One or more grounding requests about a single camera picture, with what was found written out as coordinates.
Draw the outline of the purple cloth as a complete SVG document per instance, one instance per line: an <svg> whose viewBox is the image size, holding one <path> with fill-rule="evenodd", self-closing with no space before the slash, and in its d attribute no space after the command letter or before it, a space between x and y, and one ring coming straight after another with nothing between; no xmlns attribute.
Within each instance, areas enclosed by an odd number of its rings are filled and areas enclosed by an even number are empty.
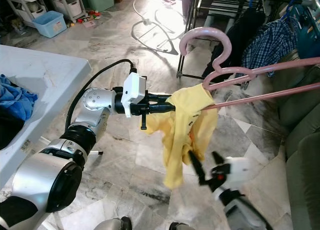
<svg viewBox="0 0 320 230"><path fill-rule="evenodd" d="M186 21L188 19L189 13L190 13L190 4L191 0L182 0L182 13L183 13L183 19Z"/></svg>

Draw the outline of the dark navy hanging garment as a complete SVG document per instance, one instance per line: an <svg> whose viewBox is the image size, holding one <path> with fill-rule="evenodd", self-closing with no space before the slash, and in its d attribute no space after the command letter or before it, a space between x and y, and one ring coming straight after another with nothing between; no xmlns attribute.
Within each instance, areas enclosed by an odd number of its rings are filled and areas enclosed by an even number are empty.
<svg viewBox="0 0 320 230"><path fill-rule="evenodd" d="M226 32L231 42L231 53L226 61L222 62L220 66L234 67L241 66L243 59L243 52L249 45L250 41L256 35L258 29L265 22L266 15L262 10L256 10L255 8L248 8L243 14L236 20L231 29ZM202 77L206 77L214 71L212 67L213 60L215 60L223 51L224 47L220 43L214 47L211 52L210 62L207 64L206 69L202 73ZM217 76L211 80L211 82L223 82L231 76L231 73Z"/></svg>

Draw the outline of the yellow garment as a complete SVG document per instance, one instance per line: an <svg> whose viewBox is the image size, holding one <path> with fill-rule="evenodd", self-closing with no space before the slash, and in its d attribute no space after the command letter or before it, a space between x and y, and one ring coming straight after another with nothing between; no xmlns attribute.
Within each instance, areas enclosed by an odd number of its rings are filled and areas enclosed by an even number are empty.
<svg viewBox="0 0 320 230"><path fill-rule="evenodd" d="M167 188L183 184L183 165L190 164L192 151L203 161L211 137L217 127L217 109L206 109L214 104L211 94L201 85L182 88L174 92L167 102L174 105L170 112L153 113L146 117L147 134L163 133L163 164Z"/></svg>

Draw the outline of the white folding table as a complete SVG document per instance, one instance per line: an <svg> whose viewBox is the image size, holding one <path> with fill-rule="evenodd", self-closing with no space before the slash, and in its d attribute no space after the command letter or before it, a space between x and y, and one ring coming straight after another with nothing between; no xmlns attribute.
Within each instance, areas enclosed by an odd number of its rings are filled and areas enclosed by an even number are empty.
<svg viewBox="0 0 320 230"><path fill-rule="evenodd" d="M0 46L0 73L14 84L38 95L32 117L7 147L0 150L0 186L12 179L32 148L84 84L91 72L81 57Z"/></svg>

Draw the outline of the robot left leg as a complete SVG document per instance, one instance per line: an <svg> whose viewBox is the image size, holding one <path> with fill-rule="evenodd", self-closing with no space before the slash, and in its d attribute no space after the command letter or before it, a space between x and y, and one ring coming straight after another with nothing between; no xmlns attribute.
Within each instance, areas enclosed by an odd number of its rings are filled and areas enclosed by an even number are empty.
<svg viewBox="0 0 320 230"><path fill-rule="evenodd" d="M127 216L115 217L99 223L93 230L132 230L132 223Z"/></svg>

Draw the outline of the black metal drying rack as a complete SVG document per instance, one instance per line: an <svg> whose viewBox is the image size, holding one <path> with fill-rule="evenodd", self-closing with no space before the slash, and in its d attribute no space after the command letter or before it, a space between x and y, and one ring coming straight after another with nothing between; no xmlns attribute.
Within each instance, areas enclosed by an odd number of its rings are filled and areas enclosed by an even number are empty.
<svg viewBox="0 0 320 230"><path fill-rule="evenodd" d="M185 56L188 53L187 44L194 38L206 36L206 32L202 32L198 27L195 27L195 20L200 9L212 9L214 12L225 12L231 20L237 20L240 14L250 6L258 4L261 0L187 0L189 8L187 9L185 34L180 40L179 50L180 59L178 62L178 69L176 77L189 77L194 79L204 80L204 77L187 75L183 73L183 66L185 65ZM290 3L293 5L302 6L302 16L306 16L309 20L313 17L311 9L320 8L320 0L267 0L270 3Z"/></svg>

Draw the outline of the light blue plastic bin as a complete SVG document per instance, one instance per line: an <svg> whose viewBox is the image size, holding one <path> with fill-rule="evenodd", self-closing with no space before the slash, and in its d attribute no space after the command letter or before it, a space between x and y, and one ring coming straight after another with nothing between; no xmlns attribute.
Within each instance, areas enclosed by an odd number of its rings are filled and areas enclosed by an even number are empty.
<svg viewBox="0 0 320 230"><path fill-rule="evenodd" d="M52 38L67 29L64 15L57 11L48 11L33 20L33 24L39 34Z"/></svg>

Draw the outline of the robot leg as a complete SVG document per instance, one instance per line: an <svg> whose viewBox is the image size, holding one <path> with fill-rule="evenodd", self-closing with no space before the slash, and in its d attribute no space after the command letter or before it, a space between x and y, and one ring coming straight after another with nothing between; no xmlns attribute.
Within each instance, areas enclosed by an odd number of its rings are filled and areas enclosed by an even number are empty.
<svg viewBox="0 0 320 230"><path fill-rule="evenodd" d="M132 230L132 223L127 216L115 217L99 223L93 230Z"/></svg>
<svg viewBox="0 0 320 230"><path fill-rule="evenodd" d="M170 224L168 230L195 230L195 229L185 223L173 222Z"/></svg>

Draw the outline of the small red toy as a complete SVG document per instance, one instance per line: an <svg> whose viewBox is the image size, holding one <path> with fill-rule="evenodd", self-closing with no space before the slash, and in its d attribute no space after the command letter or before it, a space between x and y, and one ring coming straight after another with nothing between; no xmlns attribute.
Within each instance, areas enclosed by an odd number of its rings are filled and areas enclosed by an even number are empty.
<svg viewBox="0 0 320 230"><path fill-rule="evenodd" d="M84 25L85 27L93 27L96 25L96 20L101 18L102 14L98 11L90 10L86 16L82 16L77 19L77 23Z"/></svg>

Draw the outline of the robot right leg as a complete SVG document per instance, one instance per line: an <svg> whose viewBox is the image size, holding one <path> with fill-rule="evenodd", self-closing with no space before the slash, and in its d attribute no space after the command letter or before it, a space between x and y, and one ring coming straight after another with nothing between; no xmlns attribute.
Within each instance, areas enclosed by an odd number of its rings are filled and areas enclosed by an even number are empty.
<svg viewBox="0 0 320 230"><path fill-rule="evenodd" d="M185 223L173 222L170 224L168 230L195 230L195 229Z"/></svg>

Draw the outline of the pink-red plastic clothes hanger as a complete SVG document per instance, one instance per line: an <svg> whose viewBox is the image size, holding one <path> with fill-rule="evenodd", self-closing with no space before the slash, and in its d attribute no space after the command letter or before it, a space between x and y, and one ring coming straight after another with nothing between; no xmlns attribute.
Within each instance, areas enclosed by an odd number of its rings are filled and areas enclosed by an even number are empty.
<svg viewBox="0 0 320 230"><path fill-rule="evenodd" d="M214 68L214 72L212 72L210 75L205 77L205 79L203 80L202 87L207 91L211 91L213 89L218 89L218 88L224 88L234 84L240 84L243 82L249 82L249 80L256 78L261 73L276 72L278 70L286 70L294 67L320 64L320 57L310 57L306 59L298 59L298 60L293 60L288 62L271 64L268 66L263 66L255 69L244 68L241 66L221 68L220 63L226 61L226 59L230 56L233 47L228 36L226 36L224 32L213 27L197 27L185 32L183 37L180 39L180 43L179 43L180 55L186 56L188 54L186 46L189 43L189 41L200 36L215 37L224 46L222 53L212 62L212 67ZM244 76L226 80L220 83L215 83L213 85L210 84L210 81L214 77L217 77L226 73L244 73ZM259 96L252 96L245 99L224 102L221 104L209 105L208 107L205 108L205 110L222 108L229 105L245 104L245 103L250 103L250 102L259 101L259 100L276 98L280 96L294 95L296 93L311 91L314 89L320 89L320 82L305 85L305 86L300 86L293 89L284 89L282 91L277 91L274 93L268 93L268 94L263 94Z"/></svg>

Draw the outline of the dark green sofa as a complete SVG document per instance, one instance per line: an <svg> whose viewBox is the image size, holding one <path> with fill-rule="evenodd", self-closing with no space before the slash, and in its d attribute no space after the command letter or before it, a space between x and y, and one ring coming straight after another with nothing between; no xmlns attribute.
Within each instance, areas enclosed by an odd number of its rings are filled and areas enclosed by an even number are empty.
<svg viewBox="0 0 320 230"><path fill-rule="evenodd" d="M270 101L286 134L286 186L293 228L320 230L320 89Z"/></svg>

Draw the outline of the blue plaid shirt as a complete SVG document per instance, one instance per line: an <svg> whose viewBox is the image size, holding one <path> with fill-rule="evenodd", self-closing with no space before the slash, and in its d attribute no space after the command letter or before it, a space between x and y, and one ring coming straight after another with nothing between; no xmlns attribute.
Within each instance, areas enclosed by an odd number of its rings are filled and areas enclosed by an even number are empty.
<svg viewBox="0 0 320 230"><path fill-rule="evenodd" d="M297 33L292 29L296 20L288 16L260 27L256 36L244 50L242 67L254 69L275 64L297 46Z"/></svg>

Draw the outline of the black garment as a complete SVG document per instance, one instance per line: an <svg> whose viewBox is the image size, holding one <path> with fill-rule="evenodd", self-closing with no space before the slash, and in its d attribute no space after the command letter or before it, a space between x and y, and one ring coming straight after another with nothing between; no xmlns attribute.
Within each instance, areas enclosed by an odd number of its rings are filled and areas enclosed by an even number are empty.
<svg viewBox="0 0 320 230"><path fill-rule="evenodd" d="M11 115L8 110L0 111L0 148L6 148L25 125L25 121Z"/></svg>

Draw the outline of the white drawer cart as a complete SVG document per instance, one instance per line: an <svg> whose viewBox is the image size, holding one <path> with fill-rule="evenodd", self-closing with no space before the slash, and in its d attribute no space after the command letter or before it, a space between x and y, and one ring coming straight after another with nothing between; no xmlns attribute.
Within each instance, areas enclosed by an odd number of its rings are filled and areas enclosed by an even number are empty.
<svg viewBox="0 0 320 230"><path fill-rule="evenodd" d="M47 12L43 0L7 0L10 8L25 25L35 27L34 20Z"/></svg>
<svg viewBox="0 0 320 230"><path fill-rule="evenodd" d="M87 16L82 0L50 0L55 11L62 13L64 18L76 23L80 18Z"/></svg>

